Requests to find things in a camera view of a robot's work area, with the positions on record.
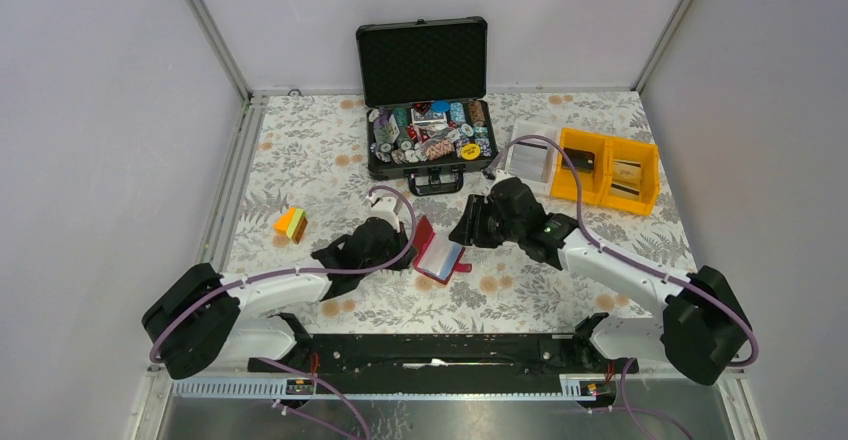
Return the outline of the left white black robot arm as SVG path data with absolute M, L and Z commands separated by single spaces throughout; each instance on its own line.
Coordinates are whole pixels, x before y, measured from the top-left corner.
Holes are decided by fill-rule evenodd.
M 380 270 L 407 269 L 416 254 L 411 238 L 403 224 L 370 217 L 294 267 L 237 275 L 196 264 L 142 316 L 153 343 L 149 359 L 174 380 L 260 357 L 299 370 L 311 347 L 282 309 L 346 294 Z

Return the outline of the red leather card holder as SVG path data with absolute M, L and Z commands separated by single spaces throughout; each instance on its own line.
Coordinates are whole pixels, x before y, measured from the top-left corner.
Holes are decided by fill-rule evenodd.
M 463 261 L 465 247 L 437 232 L 426 216 L 416 224 L 413 247 L 413 269 L 437 283 L 447 285 L 455 274 L 472 272 L 472 264 Z

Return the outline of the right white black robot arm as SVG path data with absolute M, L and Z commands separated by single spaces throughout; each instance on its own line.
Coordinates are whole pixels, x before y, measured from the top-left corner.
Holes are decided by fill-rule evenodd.
M 718 270 L 685 272 L 595 238 L 574 218 L 548 213 L 529 186 L 509 177 L 486 195 L 469 196 L 449 235 L 463 246 L 516 244 L 531 260 L 622 293 L 648 318 L 594 314 L 575 329 L 575 362 L 597 372 L 611 360 L 665 362 L 689 380 L 712 385 L 749 343 L 752 327 Z

